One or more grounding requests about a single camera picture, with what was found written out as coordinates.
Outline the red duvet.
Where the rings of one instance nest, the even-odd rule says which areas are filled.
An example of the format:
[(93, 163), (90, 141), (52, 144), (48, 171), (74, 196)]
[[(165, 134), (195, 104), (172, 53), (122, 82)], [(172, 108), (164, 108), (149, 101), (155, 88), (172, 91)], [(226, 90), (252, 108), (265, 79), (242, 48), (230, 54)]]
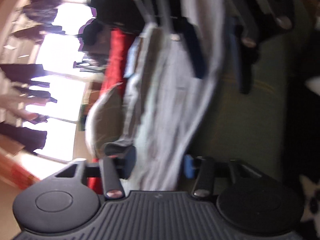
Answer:
[(90, 108), (85, 123), (85, 141), (92, 162), (105, 156), (104, 145), (119, 139), (124, 123), (123, 96), (127, 55), (136, 39), (116, 28), (111, 31), (110, 57), (99, 98)]

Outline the green bed sheet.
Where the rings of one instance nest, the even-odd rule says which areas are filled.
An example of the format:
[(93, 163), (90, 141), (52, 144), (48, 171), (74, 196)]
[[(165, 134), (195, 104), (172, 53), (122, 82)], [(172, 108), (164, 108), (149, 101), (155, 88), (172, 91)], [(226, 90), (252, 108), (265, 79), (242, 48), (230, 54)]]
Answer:
[(280, 180), (287, 69), (297, 43), (291, 32), (262, 44), (247, 95), (238, 91), (231, 46), (226, 44), (216, 92), (185, 153), (215, 161), (240, 159)]

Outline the grey printed garment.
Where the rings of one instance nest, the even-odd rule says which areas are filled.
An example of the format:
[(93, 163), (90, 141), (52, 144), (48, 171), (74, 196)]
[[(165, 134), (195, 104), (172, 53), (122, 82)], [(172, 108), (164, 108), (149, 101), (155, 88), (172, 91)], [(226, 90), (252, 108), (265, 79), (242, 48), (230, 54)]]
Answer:
[(225, 0), (182, 0), (182, 11), (195, 28), (207, 71), (202, 79), (182, 41), (149, 23), (140, 35), (140, 55), (124, 101), (112, 113), (123, 121), (108, 145), (134, 146), (137, 162), (125, 192), (170, 191), (176, 187), (183, 155), (217, 91), (225, 53)]

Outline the black backpack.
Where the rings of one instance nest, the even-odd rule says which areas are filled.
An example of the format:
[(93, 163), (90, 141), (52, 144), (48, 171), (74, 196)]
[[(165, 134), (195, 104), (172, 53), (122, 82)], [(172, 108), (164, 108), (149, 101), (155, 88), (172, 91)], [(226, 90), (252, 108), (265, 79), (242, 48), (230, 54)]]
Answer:
[(80, 51), (107, 55), (116, 39), (130, 42), (157, 18), (148, 12), (142, 0), (88, 0), (93, 18), (79, 29)]

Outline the clothes rack with garments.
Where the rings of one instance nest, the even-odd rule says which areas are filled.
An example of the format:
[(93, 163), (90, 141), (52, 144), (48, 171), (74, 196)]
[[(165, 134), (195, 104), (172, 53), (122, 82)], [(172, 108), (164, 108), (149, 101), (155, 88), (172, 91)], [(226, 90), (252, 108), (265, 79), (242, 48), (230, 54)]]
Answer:
[[(29, 0), (29, 4), (22, 8), (26, 18), (36, 22), (36, 25), (11, 33), (14, 38), (28, 40), (34, 44), (41, 44), (47, 33), (64, 34), (61, 26), (53, 25), (57, 8), (62, 0)], [(48, 116), (28, 112), (17, 106), (24, 105), (45, 106), (49, 102), (56, 103), (48, 91), (32, 90), (31, 86), (49, 87), (49, 83), (35, 81), (37, 77), (47, 76), (48, 72), (41, 64), (1, 64), (1, 75), (7, 80), (16, 83), (14, 89), (20, 94), (1, 94), (1, 108), (10, 112), (23, 121), (31, 124), (40, 124), (48, 121)], [(47, 139), (46, 131), (17, 127), (1, 122), (1, 148), (11, 154), (25, 150), (34, 154), (36, 150), (44, 148)]]

